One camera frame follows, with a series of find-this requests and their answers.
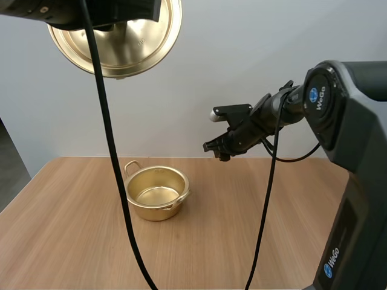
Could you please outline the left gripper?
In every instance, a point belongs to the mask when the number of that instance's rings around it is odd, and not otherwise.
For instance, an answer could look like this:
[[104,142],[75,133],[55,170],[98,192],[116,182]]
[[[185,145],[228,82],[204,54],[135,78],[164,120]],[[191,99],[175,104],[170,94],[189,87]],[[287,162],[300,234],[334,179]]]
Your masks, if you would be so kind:
[[[1,14],[45,22],[60,30],[83,28],[82,1],[73,0],[1,0]],[[112,25],[145,19],[157,22],[160,1],[86,1],[94,28],[108,30]]]

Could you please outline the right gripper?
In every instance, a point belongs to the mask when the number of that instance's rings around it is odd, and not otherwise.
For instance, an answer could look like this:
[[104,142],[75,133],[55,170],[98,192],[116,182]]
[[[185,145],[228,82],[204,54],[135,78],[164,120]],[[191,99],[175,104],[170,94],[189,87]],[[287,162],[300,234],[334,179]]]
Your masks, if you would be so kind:
[[204,151],[213,151],[215,158],[228,162],[232,156],[245,154],[260,139],[273,135],[279,120],[281,98],[280,94],[265,95],[235,129],[205,142]]

